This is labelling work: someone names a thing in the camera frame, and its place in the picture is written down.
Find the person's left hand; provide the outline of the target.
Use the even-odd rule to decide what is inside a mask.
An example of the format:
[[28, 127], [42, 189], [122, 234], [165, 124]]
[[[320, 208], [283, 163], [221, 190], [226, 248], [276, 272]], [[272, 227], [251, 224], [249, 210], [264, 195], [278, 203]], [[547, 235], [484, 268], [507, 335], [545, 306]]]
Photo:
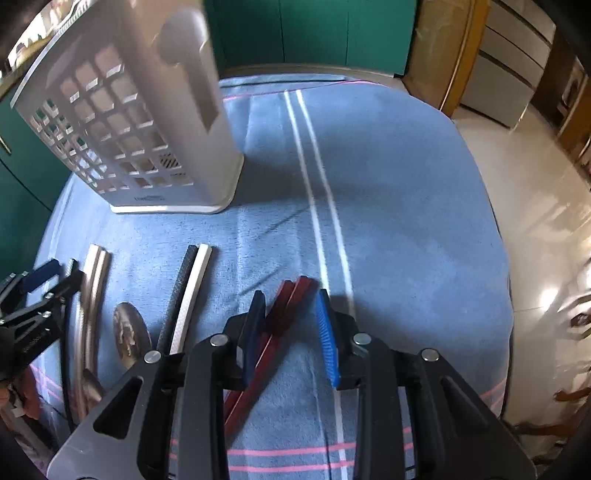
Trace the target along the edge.
[[37, 390], [36, 379], [30, 367], [27, 367], [16, 380], [16, 384], [2, 384], [0, 388], [1, 406], [4, 407], [10, 402], [14, 394], [21, 403], [24, 414], [33, 419], [39, 420], [41, 416], [41, 405]]

